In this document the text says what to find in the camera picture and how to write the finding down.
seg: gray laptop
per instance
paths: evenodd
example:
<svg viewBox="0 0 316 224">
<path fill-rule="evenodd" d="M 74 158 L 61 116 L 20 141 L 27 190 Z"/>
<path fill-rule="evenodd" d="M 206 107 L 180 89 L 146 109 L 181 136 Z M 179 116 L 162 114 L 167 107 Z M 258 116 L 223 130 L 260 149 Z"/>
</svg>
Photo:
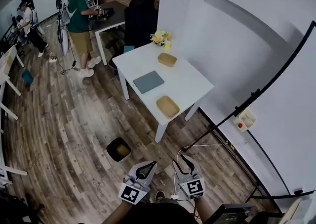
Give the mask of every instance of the gray laptop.
<svg viewBox="0 0 316 224">
<path fill-rule="evenodd" d="M 141 94 L 144 94 L 153 88 L 164 83 L 164 80 L 157 74 L 156 71 L 151 71 L 133 81 Z"/>
</svg>

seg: dark desk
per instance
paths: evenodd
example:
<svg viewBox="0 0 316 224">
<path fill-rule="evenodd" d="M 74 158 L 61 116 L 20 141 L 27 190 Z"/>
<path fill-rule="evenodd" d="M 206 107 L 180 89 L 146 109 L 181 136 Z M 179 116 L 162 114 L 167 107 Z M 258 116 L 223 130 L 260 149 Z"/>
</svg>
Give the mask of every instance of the dark desk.
<svg viewBox="0 0 316 224">
<path fill-rule="evenodd" d="M 124 10 L 126 8 L 125 5 L 119 3 L 114 0 L 112 2 L 104 3 L 100 5 L 102 8 L 113 8 L 114 14 L 108 19 L 95 19 L 91 22 L 92 30 L 95 33 L 95 37 L 97 39 L 98 47 L 100 50 L 100 54 L 102 57 L 102 61 L 104 65 L 107 65 L 107 61 L 105 60 L 105 54 L 102 47 L 102 42 L 100 38 L 100 32 L 106 31 L 108 29 L 114 28 L 116 26 L 125 24 Z"/>
</svg>

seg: brown tray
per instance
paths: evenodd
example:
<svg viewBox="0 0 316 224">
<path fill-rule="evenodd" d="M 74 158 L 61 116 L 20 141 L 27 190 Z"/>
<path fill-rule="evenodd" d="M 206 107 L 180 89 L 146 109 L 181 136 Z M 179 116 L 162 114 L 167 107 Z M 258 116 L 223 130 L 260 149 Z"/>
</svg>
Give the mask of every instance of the brown tray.
<svg viewBox="0 0 316 224">
<path fill-rule="evenodd" d="M 174 64 L 176 63 L 177 61 L 177 58 L 168 54 L 168 53 L 165 53 L 165 52 L 162 52 L 159 56 L 158 56 L 158 61 L 163 64 L 163 65 L 166 65 L 170 68 L 172 68 L 174 66 Z"/>
<path fill-rule="evenodd" d="M 156 102 L 159 111 L 169 119 L 172 119 L 179 111 L 179 106 L 167 95 L 159 98 Z"/>
</svg>

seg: person in black shirt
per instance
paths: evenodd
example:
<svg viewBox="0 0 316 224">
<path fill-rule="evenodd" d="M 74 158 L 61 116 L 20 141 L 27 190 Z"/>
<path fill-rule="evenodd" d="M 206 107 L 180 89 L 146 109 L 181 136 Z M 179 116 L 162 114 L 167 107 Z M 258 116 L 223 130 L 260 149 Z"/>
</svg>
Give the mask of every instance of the person in black shirt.
<svg viewBox="0 0 316 224">
<path fill-rule="evenodd" d="M 194 199 L 201 221 L 207 224 L 212 209 L 204 197 Z M 102 224 L 197 224 L 196 217 L 178 202 L 168 199 L 162 191 L 157 192 L 156 201 L 141 200 L 132 205 L 123 201 Z"/>
</svg>

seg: green t-shirt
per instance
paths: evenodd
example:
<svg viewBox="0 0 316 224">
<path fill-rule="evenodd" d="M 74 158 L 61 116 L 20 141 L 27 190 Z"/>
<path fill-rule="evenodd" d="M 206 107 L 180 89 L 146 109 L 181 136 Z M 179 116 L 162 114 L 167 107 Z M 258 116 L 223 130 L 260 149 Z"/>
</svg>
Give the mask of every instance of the green t-shirt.
<svg viewBox="0 0 316 224">
<path fill-rule="evenodd" d="M 81 33 L 89 31 L 89 16 L 82 16 L 81 12 L 89 9 L 87 5 L 88 0 L 69 0 L 68 10 L 70 13 L 75 13 L 68 24 L 68 31 L 73 33 Z"/>
</svg>

